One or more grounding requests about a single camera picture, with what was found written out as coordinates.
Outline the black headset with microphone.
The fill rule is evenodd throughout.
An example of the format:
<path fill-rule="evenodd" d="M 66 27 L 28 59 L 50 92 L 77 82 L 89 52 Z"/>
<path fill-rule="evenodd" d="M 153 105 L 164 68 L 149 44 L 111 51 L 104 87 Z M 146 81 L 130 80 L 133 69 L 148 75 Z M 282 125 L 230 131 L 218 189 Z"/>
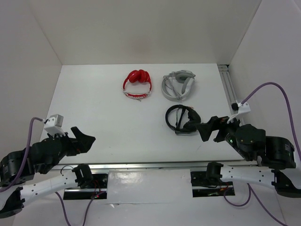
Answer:
<path fill-rule="evenodd" d="M 174 126 L 171 125 L 168 119 L 169 114 L 172 111 L 175 111 L 176 114 L 176 123 Z M 188 121 L 181 125 L 185 112 L 187 112 Z M 176 135 L 186 135 L 197 131 L 195 125 L 201 123 L 201 117 L 192 107 L 185 105 L 173 105 L 167 109 L 165 113 L 165 121 L 167 126 L 174 131 Z"/>

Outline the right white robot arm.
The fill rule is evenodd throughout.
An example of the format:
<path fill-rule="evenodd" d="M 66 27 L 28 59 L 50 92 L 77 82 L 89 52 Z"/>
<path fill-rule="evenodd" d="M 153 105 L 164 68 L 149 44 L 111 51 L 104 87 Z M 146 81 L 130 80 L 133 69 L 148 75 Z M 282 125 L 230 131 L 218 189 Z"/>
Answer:
<path fill-rule="evenodd" d="M 227 142 L 245 161 L 261 161 L 257 168 L 235 168 L 218 162 L 207 165 L 205 179 L 211 184 L 240 181 L 275 189 L 277 194 L 300 198 L 301 187 L 289 175 L 288 169 L 296 169 L 294 146 L 286 138 L 267 136 L 266 131 L 229 117 L 213 116 L 206 123 L 197 123 L 195 128 L 202 141 L 209 140 L 217 131 L 214 142 Z"/>

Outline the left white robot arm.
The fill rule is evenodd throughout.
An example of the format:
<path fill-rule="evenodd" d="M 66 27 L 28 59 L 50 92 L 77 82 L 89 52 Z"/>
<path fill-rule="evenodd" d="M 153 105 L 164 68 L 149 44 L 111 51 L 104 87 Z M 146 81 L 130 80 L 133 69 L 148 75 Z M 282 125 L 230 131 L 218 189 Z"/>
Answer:
<path fill-rule="evenodd" d="M 87 153 L 95 142 L 93 136 L 83 134 L 77 127 L 72 127 L 74 138 L 67 134 L 49 135 L 41 142 L 25 150 L 14 151 L 0 162 L 0 186 L 6 190 L 0 194 L 0 217 L 8 218 L 21 212 L 35 200 L 59 190 L 80 187 L 87 188 L 93 182 L 93 175 L 88 164 L 81 163 L 65 173 L 31 185 L 36 173 L 47 174 L 58 165 L 65 156 Z"/>

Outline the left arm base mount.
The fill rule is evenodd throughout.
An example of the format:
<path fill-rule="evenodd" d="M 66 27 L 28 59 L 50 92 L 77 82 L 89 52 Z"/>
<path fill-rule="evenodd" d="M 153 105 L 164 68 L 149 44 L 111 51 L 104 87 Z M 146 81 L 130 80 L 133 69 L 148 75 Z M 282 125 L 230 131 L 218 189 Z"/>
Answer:
<path fill-rule="evenodd" d="M 64 166 L 64 170 L 71 170 L 79 176 L 77 186 L 66 188 L 63 193 L 63 200 L 96 200 L 107 199 L 108 172 L 93 172 L 88 164 L 80 164 L 76 167 Z"/>

